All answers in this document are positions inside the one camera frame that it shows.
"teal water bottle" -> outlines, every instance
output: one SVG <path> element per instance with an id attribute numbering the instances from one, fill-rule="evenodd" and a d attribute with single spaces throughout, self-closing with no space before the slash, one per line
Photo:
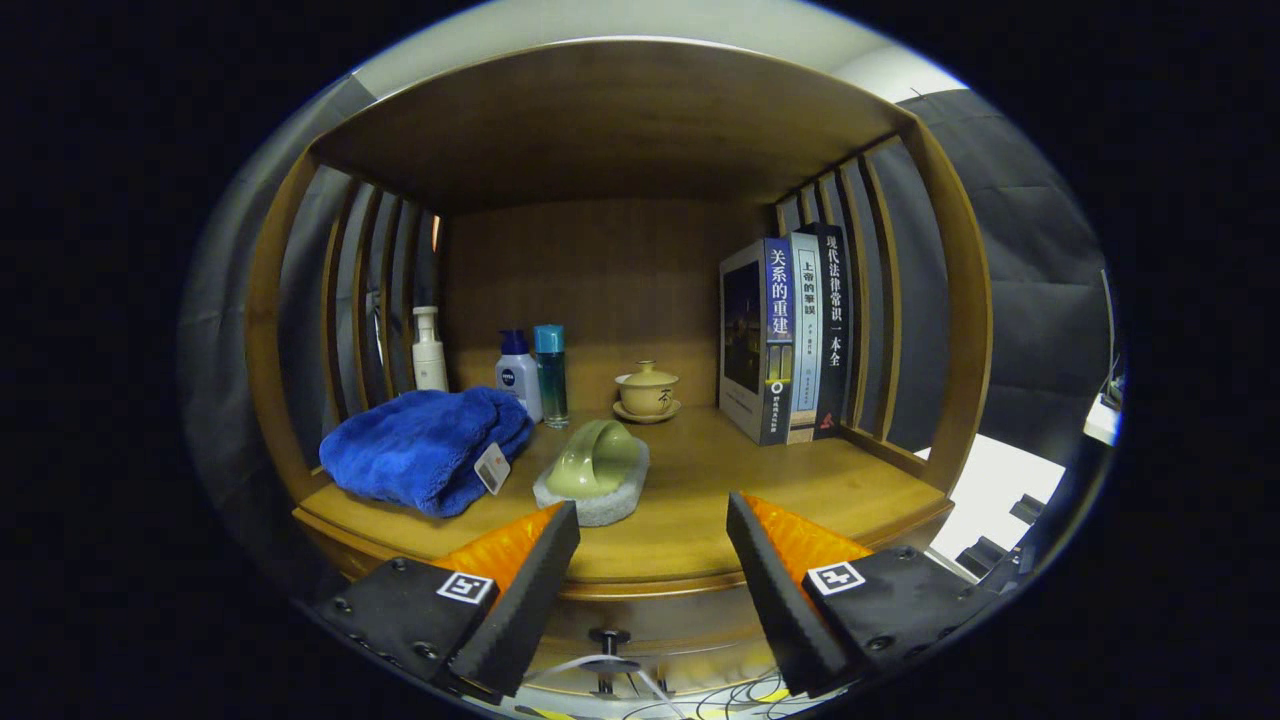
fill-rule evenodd
<path id="1" fill-rule="evenodd" d="M 568 427 L 568 397 L 564 391 L 564 325 L 535 325 L 538 386 L 543 396 L 543 421 Z"/>

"green mug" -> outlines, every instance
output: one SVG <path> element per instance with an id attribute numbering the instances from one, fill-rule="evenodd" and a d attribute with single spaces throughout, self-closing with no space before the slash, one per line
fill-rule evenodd
<path id="1" fill-rule="evenodd" d="M 547 489 L 570 500 L 618 489 L 640 455 L 636 439 L 617 420 L 591 420 L 579 428 L 556 460 Z"/>

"blue book spine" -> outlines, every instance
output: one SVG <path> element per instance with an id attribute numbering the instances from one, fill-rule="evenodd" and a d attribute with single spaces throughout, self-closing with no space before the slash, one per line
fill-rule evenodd
<path id="1" fill-rule="evenodd" d="M 795 266 L 787 238 L 764 240 L 764 416 L 760 445 L 787 439 L 795 354 Z"/>

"book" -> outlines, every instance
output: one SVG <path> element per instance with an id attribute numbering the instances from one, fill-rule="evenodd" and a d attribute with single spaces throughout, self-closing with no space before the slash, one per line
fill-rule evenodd
<path id="1" fill-rule="evenodd" d="M 809 223 L 800 228 L 818 238 L 822 282 L 822 351 L 817 420 L 813 439 L 836 437 L 845 420 L 852 387 L 850 351 L 854 347 L 852 282 L 849 242 L 840 225 Z"/>
<path id="2" fill-rule="evenodd" d="M 795 375 L 791 382 L 791 421 L 787 445 L 813 439 L 822 386 L 822 281 L 819 279 L 818 237 L 804 232 L 787 233 L 794 259 L 795 295 Z"/>
<path id="3" fill-rule="evenodd" d="M 785 443 L 796 338 L 791 242 L 753 242 L 723 260 L 719 273 L 719 409 L 756 443 Z"/>

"saucer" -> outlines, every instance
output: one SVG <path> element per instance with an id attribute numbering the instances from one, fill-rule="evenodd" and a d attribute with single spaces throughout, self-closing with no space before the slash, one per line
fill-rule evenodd
<path id="1" fill-rule="evenodd" d="M 673 402 L 675 405 L 671 406 L 671 410 L 668 410 L 662 415 L 632 415 L 631 413 L 627 413 L 626 407 L 622 406 L 621 400 L 613 404 L 613 411 L 617 413 L 618 416 L 622 418 L 623 420 L 631 420 L 632 423 L 641 423 L 641 424 L 660 423 L 663 420 L 669 420 L 671 418 L 675 418 L 676 413 L 680 413 L 681 407 L 680 401 L 676 400 Z"/>

